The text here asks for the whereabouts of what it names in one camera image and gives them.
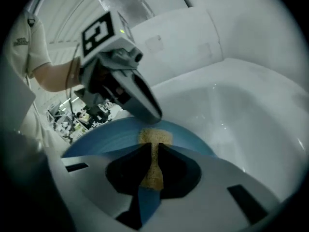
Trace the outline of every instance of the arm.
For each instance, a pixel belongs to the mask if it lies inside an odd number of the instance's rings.
[[[80,59],[75,58],[65,64],[52,65],[46,63],[36,68],[33,71],[35,79],[40,86],[50,92],[58,92],[66,89],[66,79],[72,63],[71,72],[68,79],[67,88],[74,87],[80,84],[79,70]]]
[[[48,56],[43,23],[36,18],[31,29],[31,41],[28,50],[27,74],[35,77],[41,87],[50,92],[65,90],[67,75],[72,63],[68,86],[73,87],[79,82],[80,59],[75,58],[65,64],[53,66]]]

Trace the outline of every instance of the cable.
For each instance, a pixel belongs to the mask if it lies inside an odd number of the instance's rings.
[[[72,131],[75,131],[75,128],[73,126],[73,121],[74,121],[74,117],[75,117],[75,113],[73,112],[73,107],[72,107],[72,102],[71,102],[71,97],[72,97],[72,87],[70,88],[70,97],[68,97],[68,83],[69,83],[69,76],[71,74],[71,71],[72,71],[72,66],[73,66],[73,61],[75,59],[75,56],[76,56],[76,53],[77,53],[77,50],[78,50],[78,47],[79,47],[79,44],[77,44],[76,48],[75,48],[75,51],[74,51],[74,54],[73,54],[73,58],[72,58],[72,61],[70,63],[70,67],[69,67],[69,71],[68,71],[68,74],[67,74],[67,78],[66,78],[66,83],[65,83],[65,89],[66,89],[66,96],[67,96],[67,99],[69,101],[69,105],[70,105],[70,110],[71,110],[71,115],[72,115],[72,118],[71,118],[71,129],[70,129],[70,132],[69,134],[72,132]]]

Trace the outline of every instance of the black cutout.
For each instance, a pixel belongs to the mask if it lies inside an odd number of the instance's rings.
[[[159,144],[158,164],[164,180],[164,189],[160,192],[161,199],[184,197],[195,188],[202,175],[199,165],[194,160],[164,144]],[[116,191],[133,196],[129,210],[119,215],[116,220],[136,230],[142,227],[139,185],[150,165],[151,143],[148,143],[112,161],[106,168],[106,177]]]
[[[68,170],[68,172],[73,172],[73,171],[80,170],[86,167],[88,167],[88,165],[83,162],[83,163],[77,163],[74,165],[66,166],[66,169]]]
[[[28,25],[29,25],[30,27],[33,27],[34,23],[35,23],[35,20],[34,20],[34,19],[28,19]]]
[[[242,185],[228,187],[227,190],[252,225],[267,216],[267,211]]]
[[[112,161],[106,168],[106,177],[116,191],[134,196],[150,165],[151,143],[148,143]]]
[[[161,199],[186,196],[195,188],[202,176],[201,168],[194,160],[164,144],[159,144],[158,164],[164,182]]]
[[[137,54],[135,57],[135,62],[139,62],[142,59],[143,55],[141,53]]]

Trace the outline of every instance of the black stripe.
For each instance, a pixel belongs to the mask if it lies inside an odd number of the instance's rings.
[[[73,172],[73,171],[80,170],[86,167],[88,167],[88,165],[83,162],[83,163],[77,163],[74,165],[66,166],[66,169],[68,170],[68,172]]]
[[[255,224],[267,216],[266,210],[242,185],[228,187],[227,190],[233,196],[251,224]]]

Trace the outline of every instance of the sleeve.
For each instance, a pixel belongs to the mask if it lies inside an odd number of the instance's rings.
[[[35,17],[35,23],[31,28],[27,75],[29,78],[33,78],[33,71],[36,68],[50,62],[43,23],[38,17]]]

